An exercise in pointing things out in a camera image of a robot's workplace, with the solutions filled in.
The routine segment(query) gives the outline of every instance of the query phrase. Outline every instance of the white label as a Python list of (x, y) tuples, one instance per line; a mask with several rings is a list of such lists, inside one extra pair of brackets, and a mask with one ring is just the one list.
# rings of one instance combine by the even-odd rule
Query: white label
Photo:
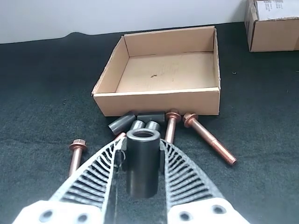
[(260, 21), (299, 17), (299, 0), (256, 1)]

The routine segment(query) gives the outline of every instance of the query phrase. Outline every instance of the white wall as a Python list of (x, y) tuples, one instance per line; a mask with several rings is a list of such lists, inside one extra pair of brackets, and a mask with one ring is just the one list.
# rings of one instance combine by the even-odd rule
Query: white wall
[(0, 43), (243, 21), (245, 0), (2, 0)]

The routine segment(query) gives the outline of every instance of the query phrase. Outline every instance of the spacer hole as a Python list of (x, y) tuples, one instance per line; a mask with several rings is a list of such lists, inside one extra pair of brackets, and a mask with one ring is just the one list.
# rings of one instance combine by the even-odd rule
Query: spacer hole
[(136, 132), (133, 134), (136, 137), (141, 137), (141, 138), (148, 138), (154, 136), (154, 134), (150, 132)]
[(78, 217), (78, 222), (79, 223), (84, 223), (87, 220), (87, 215), (86, 214), (82, 214)]
[(51, 217), (53, 215), (52, 210), (48, 210), (45, 211), (40, 217), (39, 217), (39, 221), (41, 221), (42, 223), (48, 222)]
[(179, 214), (179, 218), (184, 221), (184, 222), (188, 222), (190, 221), (191, 219), (193, 219), (192, 215), (189, 213), (189, 212), (186, 212), (186, 211), (182, 211), (180, 214)]
[(214, 205), (214, 206), (213, 206), (213, 212), (214, 212), (215, 214), (224, 214), (224, 213), (226, 213), (226, 210), (225, 210), (225, 208), (223, 208), (223, 207), (220, 206), (220, 205)]

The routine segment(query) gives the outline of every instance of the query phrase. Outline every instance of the threaded shank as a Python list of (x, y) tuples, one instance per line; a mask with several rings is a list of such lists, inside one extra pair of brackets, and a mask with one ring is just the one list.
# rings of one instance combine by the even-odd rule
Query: threaded shank
[(212, 141), (210, 145), (229, 165), (234, 165), (237, 162), (237, 159), (217, 139)]

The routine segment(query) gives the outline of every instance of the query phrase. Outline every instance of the open cardboard box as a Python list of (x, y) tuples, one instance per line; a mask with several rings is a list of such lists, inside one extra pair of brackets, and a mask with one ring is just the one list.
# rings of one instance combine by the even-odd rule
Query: open cardboard box
[(218, 115), (215, 27), (122, 36), (92, 95), (105, 116), (170, 109), (181, 114)]

